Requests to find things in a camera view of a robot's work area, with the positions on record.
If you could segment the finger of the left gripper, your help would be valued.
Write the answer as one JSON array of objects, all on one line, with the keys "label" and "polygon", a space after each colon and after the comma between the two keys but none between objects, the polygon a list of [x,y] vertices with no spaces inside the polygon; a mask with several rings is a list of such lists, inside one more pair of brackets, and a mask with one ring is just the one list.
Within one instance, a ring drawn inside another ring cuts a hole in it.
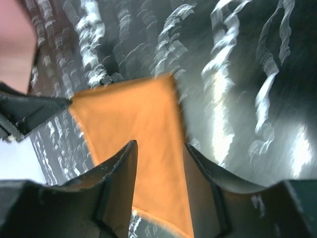
[{"label": "finger of the left gripper", "polygon": [[0,139],[21,142],[71,105],[67,98],[22,94],[0,84]]}]

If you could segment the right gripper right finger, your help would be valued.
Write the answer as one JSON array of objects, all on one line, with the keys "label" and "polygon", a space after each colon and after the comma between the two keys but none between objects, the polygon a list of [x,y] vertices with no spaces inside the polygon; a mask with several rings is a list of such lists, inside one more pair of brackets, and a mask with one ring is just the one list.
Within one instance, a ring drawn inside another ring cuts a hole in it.
[{"label": "right gripper right finger", "polygon": [[263,187],[184,145],[184,169],[197,238],[314,238],[317,182],[284,180]]}]

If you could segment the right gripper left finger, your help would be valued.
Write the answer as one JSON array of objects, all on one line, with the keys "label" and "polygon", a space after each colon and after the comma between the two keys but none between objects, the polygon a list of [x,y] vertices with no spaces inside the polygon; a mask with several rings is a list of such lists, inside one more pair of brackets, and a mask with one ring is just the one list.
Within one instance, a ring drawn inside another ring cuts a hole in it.
[{"label": "right gripper left finger", "polygon": [[3,238],[126,238],[132,214],[138,145],[63,185],[30,180],[0,183]]}]

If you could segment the orange cloth napkin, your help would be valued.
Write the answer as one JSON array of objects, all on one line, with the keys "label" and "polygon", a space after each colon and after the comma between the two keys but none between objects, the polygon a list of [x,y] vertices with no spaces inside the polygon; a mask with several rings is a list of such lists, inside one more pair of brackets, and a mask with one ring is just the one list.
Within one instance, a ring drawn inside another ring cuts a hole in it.
[{"label": "orange cloth napkin", "polygon": [[84,133],[93,163],[136,140],[133,209],[183,238],[194,235],[184,173],[184,128],[170,74],[76,93],[69,108]]}]

